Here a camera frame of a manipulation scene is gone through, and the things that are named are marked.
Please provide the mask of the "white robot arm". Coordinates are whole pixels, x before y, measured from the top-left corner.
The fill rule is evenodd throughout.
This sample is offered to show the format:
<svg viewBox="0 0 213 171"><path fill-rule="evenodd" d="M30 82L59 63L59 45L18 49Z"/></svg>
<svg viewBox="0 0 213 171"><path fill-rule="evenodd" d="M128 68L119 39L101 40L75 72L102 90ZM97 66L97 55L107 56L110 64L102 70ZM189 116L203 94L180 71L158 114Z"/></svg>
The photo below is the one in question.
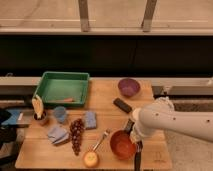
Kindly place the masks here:
<svg viewBox="0 0 213 171"><path fill-rule="evenodd" d="M167 97L136 108L130 133L133 142L151 137L157 130L169 130L213 142L213 112L181 112Z"/></svg>

